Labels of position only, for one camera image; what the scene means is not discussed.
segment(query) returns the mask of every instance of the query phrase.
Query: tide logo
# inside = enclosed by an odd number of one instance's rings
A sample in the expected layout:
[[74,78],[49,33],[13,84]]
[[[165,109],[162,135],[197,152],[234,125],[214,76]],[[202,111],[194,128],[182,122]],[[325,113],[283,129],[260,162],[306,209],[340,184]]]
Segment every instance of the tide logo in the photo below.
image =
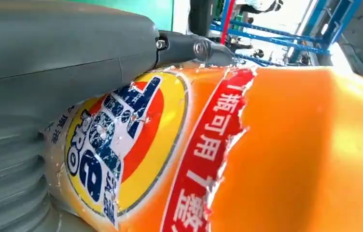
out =
[[65,149],[68,177],[81,201],[117,227],[119,217],[160,184],[187,109],[186,81],[165,72],[84,102]]

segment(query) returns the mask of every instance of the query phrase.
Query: orange detergent bottle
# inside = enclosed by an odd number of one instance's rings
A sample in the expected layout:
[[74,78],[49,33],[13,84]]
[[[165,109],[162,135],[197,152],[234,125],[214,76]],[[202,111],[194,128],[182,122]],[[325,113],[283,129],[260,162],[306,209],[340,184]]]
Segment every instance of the orange detergent bottle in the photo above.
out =
[[98,231],[363,232],[363,78],[168,68],[44,130],[50,192]]

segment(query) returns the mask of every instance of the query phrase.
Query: blue rack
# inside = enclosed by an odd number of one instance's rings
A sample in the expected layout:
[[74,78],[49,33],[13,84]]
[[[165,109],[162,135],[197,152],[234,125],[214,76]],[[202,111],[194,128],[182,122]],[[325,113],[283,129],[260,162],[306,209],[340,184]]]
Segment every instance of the blue rack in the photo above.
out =
[[[221,25],[216,24],[215,22],[212,23],[210,29],[215,31],[220,31],[223,34],[231,34],[237,35],[242,37],[247,37],[250,39],[261,40],[273,44],[282,45],[285,47],[293,47],[295,51],[293,52],[292,56],[289,59],[289,63],[296,63],[301,51],[308,51],[315,54],[321,55],[329,55],[328,48],[333,43],[337,42],[342,32],[345,30],[349,22],[351,21],[353,15],[359,8],[362,0],[339,0],[337,7],[335,8],[334,12],[330,16],[330,20],[327,22],[328,28],[326,32],[322,36],[312,36],[312,31],[315,28],[315,25],[318,22],[318,19],[321,14],[324,14],[325,6],[331,0],[318,0],[315,6],[314,11],[309,18],[306,27],[302,33],[302,35],[294,35],[285,31],[274,30],[269,28],[264,28],[260,26],[256,26],[253,24],[238,22],[235,20],[227,19],[228,15],[231,15],[231,10],[233,7],[230,7],[231,4],[235,3],[235,0],[225,0],[224,9],[221,18]],[[255,30],[265,31],[277,36],[273,37],[266,37],[260,35],[254,35],[242,31],[238,31],[235,29],[227,29],[225,24],[229,25],[236,25],[245,28],[251,28]],[[303,45],[301,44],[302,41],[312,42],[312,46]],[[238,57],[248,59],[254,61],[260,65],[278,65],[269,61],[265,61],[258,58],[251,58],[243,55],[239,55]]]

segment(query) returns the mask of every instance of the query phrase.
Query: gray machine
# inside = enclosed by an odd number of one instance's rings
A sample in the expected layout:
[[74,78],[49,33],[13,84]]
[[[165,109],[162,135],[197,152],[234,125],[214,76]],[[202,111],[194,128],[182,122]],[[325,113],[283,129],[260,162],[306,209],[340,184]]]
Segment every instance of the gray machine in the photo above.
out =
[[38,131],[151,68],[194,58],[228,64],[225,49],[114,9],[0,2],[0,231],[91,231],[51,203]]

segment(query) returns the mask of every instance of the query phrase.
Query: green wall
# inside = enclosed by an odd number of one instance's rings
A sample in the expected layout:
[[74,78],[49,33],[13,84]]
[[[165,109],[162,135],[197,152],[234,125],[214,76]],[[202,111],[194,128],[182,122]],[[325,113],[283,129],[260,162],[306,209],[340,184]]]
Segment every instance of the green wall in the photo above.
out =
[[173,0],[70,0],[116,8],[149,17],[160,30],[172,30]]

